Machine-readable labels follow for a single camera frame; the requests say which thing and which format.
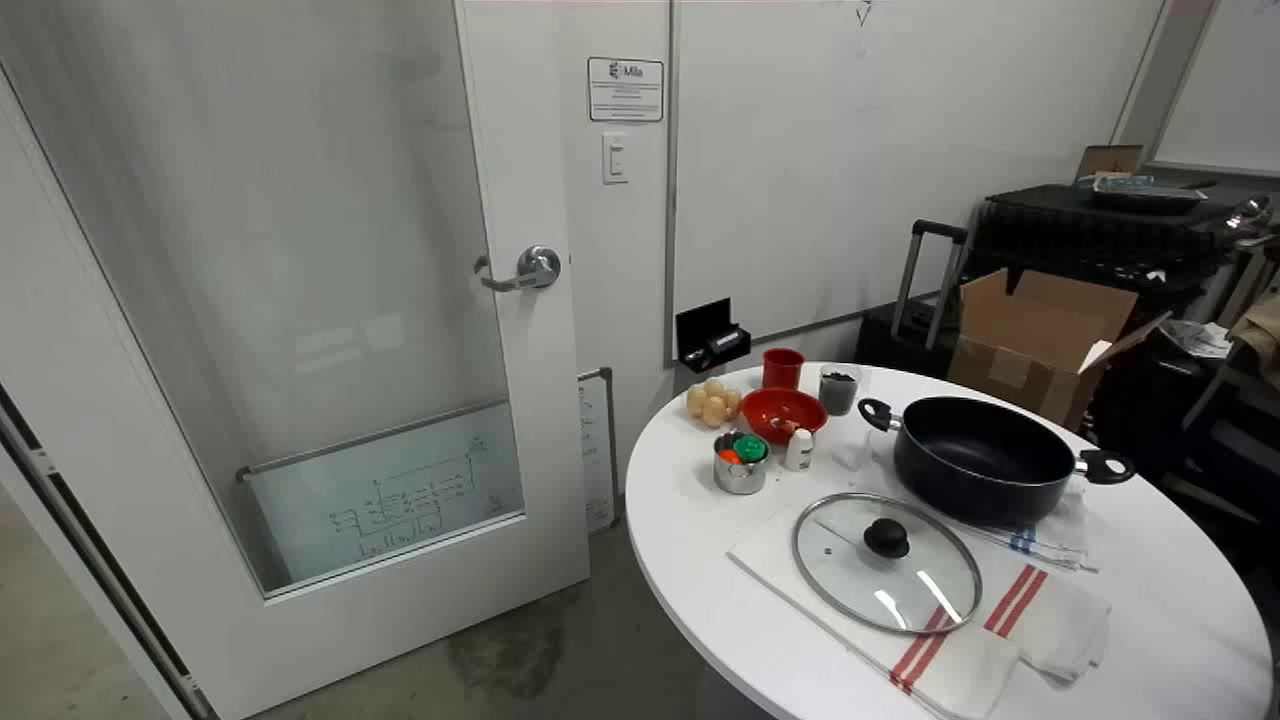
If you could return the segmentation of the glass lid with black knob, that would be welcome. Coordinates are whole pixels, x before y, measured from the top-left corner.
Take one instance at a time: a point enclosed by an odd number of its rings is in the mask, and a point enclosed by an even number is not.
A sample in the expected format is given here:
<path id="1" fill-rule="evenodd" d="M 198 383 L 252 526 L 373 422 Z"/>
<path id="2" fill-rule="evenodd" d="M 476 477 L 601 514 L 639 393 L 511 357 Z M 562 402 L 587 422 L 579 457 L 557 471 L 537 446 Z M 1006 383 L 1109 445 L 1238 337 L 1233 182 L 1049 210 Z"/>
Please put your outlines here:
<path id="1" fill-rule="evenodd" d="M 876 631 L 944 634 L 986 598 L 972 549 L 906 501 L 823 495 L 797 514 L 788 549 L 823 603 Z"/>

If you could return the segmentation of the black cooking pot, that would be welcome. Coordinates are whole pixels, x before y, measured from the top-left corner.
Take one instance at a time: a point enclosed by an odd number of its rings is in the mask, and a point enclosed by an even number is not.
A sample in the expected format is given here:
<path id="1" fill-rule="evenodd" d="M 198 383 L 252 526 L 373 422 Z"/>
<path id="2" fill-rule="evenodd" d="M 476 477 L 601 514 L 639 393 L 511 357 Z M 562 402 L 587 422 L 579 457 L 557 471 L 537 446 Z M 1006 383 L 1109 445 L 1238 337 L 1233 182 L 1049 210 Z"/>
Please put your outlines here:
<path id="1" fill-rule="evenodd" d="M 892 431 L 892 467 L 906 489 L 944 514 L 1029 526 L 1039 522 L 1074 477 L 1124 485 L 1138 463 L 1109 446 L 1067 446 L 1049 422 L 963 394 L 925 394 L 906 408 L 864 394 L 855 413 Z"/>

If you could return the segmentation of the beige round food item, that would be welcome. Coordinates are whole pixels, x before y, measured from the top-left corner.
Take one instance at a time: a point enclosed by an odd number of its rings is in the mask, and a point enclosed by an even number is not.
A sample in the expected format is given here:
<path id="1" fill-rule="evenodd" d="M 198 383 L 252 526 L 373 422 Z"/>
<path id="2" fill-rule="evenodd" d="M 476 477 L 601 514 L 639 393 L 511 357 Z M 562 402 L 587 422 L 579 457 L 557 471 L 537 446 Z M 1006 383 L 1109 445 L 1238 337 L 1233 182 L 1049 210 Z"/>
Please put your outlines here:
<path id="1" fill-rule="evenodd" d="M 689 415 L 706 426 L 732 422 L 735 408 L 742 408 L 742 394 L 721 380 L 706 380 L 689 388 Z"/>

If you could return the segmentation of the red mug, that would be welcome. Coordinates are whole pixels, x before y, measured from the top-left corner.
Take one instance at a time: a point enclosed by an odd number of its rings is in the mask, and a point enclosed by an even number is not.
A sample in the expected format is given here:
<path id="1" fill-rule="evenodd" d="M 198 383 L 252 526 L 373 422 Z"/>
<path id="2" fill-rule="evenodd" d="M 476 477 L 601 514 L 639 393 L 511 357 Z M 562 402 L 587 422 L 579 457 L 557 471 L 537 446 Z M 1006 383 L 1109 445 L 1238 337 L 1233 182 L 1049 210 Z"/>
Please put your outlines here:
<path id="1" fill-rule="evenodd" d="M 769 388 L 797 388 L 805 357 L 797 346 L 769 346 L 765 353 L 765 383 Z"/>

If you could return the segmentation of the red bowl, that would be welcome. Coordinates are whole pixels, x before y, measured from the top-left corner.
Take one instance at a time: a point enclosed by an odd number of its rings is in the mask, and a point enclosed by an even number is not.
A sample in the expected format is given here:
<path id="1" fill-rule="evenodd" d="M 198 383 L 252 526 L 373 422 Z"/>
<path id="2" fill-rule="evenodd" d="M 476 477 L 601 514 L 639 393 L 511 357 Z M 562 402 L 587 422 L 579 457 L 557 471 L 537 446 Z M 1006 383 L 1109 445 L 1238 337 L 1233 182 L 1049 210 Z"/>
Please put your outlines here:
<path id="1" fill-rule="evenodd" d="M 822 431 L 830 413 L 797 388 L 755 388 L 742 399 L 742 421 L 769 445 L 788 445 L 797 431 Z"/>

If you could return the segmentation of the metal tin with colourful items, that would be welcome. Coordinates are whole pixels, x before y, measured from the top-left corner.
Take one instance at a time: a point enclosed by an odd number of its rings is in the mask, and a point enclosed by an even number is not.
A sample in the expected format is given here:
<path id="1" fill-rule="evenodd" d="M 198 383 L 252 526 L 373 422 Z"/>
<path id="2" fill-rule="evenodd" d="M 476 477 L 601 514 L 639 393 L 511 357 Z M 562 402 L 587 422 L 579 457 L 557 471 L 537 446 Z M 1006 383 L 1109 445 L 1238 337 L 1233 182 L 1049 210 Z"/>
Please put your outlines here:
<path id="1" fill-rule="evenodd" d="M 726 431 L 715 441 L 711 479 L 732 495 L 765 489 L 769 445 L 755 431 Z"/>

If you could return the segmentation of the small white shaker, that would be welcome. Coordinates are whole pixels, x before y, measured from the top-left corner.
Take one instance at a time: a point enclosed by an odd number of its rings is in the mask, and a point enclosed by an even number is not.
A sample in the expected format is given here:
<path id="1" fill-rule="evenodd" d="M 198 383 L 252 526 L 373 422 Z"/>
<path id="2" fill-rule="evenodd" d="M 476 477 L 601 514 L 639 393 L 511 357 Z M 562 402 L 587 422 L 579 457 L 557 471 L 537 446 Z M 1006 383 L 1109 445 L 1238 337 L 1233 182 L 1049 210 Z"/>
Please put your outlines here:
<path id="1" fill-rule="evenodd" d="M 812 450 L 816 450 L 816 435 L 810 426 L 797 426 L 788 435 L 788 446 L 785 446 L 785 467 L 812 467 Z"/>

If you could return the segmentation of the grey cup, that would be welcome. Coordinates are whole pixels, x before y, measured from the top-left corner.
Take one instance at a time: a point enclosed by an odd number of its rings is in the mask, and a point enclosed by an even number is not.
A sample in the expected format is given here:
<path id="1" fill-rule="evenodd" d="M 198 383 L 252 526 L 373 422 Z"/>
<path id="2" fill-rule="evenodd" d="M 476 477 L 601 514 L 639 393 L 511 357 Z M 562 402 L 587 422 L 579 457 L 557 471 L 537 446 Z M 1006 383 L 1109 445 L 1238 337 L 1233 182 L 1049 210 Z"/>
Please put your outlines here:
<path id="1" fill-rule="evenodd" d="M 855 380 L 847 371 L 822 376 L 822 402 L 830 415 L 847 415 L 855 399 Z"/>

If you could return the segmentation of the white door with glass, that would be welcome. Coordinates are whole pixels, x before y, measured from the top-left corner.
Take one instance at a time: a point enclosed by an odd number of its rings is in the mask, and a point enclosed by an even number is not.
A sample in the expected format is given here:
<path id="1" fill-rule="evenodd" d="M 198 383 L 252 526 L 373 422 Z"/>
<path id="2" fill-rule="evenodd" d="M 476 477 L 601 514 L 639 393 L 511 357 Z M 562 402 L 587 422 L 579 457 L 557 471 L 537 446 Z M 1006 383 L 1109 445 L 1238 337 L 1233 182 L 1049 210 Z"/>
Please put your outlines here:
<path id="1" fill-rule="evenodd" d="M 552 0 L 0 32 L 5 388 L 215 720 L 585 579 Z"/>

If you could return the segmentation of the cardboard box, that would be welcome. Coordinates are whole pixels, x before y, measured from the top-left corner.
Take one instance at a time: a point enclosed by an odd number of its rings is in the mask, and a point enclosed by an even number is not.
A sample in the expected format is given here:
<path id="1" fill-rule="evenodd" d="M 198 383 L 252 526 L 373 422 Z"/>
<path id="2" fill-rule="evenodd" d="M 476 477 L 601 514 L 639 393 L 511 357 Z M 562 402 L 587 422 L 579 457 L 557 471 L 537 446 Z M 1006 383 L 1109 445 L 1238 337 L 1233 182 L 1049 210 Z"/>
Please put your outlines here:
<path id="1" fill-rule="evenodd" d="M 962 286 L 948 376 L 1082 426 L 1113 358 L 1159 323 L 1166 316 L 1146 316 L 1127 286 L 1002 266 Z"/>

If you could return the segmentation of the white cloth with blue stripes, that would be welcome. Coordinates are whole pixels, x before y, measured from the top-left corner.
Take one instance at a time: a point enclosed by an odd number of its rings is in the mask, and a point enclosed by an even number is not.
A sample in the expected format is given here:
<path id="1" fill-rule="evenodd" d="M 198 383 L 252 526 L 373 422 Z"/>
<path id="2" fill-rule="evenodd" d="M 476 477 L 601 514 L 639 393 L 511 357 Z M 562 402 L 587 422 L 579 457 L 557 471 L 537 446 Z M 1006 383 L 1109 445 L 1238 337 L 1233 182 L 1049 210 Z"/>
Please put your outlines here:
<path id="1" fill-rule="evenodd" d="M 1009 549 L 1067 573 L 1091 573 L 1088 526 L 1076 514 L 1044 514 L 1035 526 L 1016 526 Z"/>

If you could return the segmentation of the white towel with red stripes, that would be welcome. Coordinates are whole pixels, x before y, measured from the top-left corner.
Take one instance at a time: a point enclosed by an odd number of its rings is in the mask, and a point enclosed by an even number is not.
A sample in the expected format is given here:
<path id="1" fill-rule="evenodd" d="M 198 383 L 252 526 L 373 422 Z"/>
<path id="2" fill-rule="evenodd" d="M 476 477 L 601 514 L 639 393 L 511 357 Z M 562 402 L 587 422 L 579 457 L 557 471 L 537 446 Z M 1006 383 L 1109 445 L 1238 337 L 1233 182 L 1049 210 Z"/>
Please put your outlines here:
<path id="1" fill-rule="evenodd" d="M 902 502 L 841 495 L 771 518 L 732 560 L 944 720 L 990 720 L 1016 669 L 1074 686 L 1109 645 L 1102 596 Z"/>

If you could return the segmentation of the black covered table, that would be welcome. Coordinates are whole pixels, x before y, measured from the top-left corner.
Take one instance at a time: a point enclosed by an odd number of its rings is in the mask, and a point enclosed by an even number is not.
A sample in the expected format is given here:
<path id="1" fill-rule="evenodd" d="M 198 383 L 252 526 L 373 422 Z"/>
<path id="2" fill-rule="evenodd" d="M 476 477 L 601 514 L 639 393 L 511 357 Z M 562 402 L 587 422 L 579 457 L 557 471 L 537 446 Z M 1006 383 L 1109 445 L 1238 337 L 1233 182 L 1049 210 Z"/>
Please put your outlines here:
<path id="1" fill-rule="evenodd" d="M 968 276 L 1051 271 L 1138 291 L 1148 316 L 1183 310 L 1238 253 L 1227 205 L 1183 210 L 1096 205 L 1086 186 L 1035 182 L 975 207 Z"/>

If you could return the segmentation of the white light switch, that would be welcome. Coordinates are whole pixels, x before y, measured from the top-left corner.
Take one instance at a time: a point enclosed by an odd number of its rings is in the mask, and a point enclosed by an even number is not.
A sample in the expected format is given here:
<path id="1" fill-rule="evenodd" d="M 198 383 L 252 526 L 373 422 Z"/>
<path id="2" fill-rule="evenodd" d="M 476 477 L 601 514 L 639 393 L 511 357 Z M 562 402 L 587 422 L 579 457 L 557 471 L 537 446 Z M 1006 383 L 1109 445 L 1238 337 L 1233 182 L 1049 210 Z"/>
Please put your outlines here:
<path id="1" fill-rule="evenodd" d="M 601 172 L 603 172 L 603 182 L 629 182 L 629 136 L 624 130 L 601 136 Z"/>

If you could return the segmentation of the white wall sign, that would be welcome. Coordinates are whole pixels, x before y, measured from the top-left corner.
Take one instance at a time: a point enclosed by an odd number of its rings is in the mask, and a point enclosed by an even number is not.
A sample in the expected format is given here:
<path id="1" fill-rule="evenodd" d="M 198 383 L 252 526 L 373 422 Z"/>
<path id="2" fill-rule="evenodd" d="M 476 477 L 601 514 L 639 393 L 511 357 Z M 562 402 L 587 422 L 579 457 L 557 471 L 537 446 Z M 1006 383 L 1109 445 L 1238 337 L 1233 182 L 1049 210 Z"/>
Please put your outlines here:
<path id="1" fill-rule="evenodd" d="M 629 56 L 587 60 L 587 119 L 593 122 L 662 122 L 664 63 Z"/>

